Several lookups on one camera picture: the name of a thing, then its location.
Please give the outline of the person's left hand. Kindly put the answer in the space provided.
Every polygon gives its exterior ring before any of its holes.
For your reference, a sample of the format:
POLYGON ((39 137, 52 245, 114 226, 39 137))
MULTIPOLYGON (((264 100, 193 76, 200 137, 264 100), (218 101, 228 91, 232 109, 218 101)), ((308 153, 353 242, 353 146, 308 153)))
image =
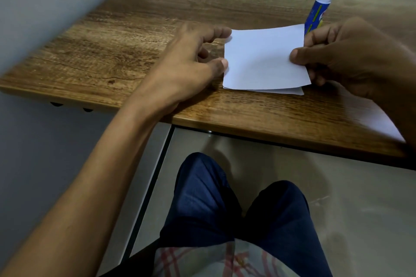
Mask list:
POLYGON ((173 112, 184 102, 203 91, 210 83, 195 83, 195 60, 198 50, 205 43, 226 39, 232 29, 206 23, 184 23, 161 53, 157 62, 128 101, 159 117, 173 112))

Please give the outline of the person's right hand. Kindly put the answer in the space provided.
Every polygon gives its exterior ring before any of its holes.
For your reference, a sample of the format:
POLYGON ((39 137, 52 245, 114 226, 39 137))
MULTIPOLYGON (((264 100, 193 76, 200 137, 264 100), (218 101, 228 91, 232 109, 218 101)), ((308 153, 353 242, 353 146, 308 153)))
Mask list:
POLYGON ((312 64, 305 67, 310 80, 317 85, 336 81, 351 94, 372 100, 376 88, 374 71, 380 65, 378 61, 388 48, 396 44, 402 43, 364 19, 349 18, 320 27, 305 36, 303 47, 332 46, 328 66, 312 64))

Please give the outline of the person's right forearm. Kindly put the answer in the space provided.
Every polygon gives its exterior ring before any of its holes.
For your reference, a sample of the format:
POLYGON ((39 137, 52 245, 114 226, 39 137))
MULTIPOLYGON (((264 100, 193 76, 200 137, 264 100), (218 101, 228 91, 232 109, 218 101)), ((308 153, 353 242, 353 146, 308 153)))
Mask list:
POLYGON ((396 44, 378 62, 372 100, 416 152, 416 54, 396 44))

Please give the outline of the person's left forearm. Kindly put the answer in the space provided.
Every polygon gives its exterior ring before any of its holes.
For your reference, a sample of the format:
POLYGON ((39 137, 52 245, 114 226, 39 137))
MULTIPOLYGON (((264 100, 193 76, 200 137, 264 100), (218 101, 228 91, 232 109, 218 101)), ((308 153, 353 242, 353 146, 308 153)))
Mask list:
POLYGON ((148 139, 178 105, 127 101, 0 277, 95 277, 148 139))

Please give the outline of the blue glue bottle white cap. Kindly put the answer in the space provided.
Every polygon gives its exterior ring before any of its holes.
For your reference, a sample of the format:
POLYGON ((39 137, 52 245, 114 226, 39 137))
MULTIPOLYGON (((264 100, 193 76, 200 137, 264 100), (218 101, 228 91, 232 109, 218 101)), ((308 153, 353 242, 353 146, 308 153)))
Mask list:
POLYGON ((330 3, 331 0, 315 0, 304 24, 304 35, 320 27, 330 3))

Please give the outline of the white paper sheet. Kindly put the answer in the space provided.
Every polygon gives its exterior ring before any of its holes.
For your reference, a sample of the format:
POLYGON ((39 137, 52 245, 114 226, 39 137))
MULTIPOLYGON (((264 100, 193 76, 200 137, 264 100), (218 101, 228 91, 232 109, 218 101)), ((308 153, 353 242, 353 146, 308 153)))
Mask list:
POLYGON ((405 142, 394 123, 373 101, 351 94, 335 81, 330 81, 328 84, 336 88, 348 119, 355 124, 359 124, 361 127, 376 132, 384 137, 397 142, 405 142))

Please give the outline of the person's left leg blue trousers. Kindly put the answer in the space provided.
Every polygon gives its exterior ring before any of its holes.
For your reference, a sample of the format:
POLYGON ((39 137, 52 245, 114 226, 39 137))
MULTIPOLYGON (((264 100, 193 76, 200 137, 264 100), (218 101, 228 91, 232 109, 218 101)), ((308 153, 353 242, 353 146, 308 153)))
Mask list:
POLYGON ((192 153, 181 164, 159 248, 210 247, 241 237, 242 208, 224 170, 192 153))

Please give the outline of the person's leg blue trousers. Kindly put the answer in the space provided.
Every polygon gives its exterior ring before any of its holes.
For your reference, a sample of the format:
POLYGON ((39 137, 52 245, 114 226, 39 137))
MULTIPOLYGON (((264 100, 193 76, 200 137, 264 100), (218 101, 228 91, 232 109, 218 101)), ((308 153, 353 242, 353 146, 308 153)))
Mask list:
POLYGON ((307 200, 290 181, 262 190, 239 219, 234 236, 260 247, 299 277, 332 277, 307 200))
POLYGON ((224 170, 192 153, 181 164, 159 248, 210 247, 241 237, 242 208, 224 170))

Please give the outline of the person's right leg blue trousers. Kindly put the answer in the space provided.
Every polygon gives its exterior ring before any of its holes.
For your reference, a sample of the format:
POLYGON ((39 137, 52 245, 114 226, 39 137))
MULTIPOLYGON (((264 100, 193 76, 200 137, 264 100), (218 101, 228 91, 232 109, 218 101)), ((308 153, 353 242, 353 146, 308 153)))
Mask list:
POLYGON ((239 219, 234 236, 260 247, 299 277, 332 277, 307 200, 290 181, 262 190, 239 219))

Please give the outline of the white red plaid shirt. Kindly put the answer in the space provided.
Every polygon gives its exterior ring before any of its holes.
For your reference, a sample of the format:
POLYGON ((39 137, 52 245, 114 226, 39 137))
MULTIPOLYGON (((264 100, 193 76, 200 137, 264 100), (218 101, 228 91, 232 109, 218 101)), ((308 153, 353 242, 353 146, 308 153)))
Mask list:
POLYGON ((152 277, 299 277, 260 247, 236 239, 209 247, 159 248, 152 277))

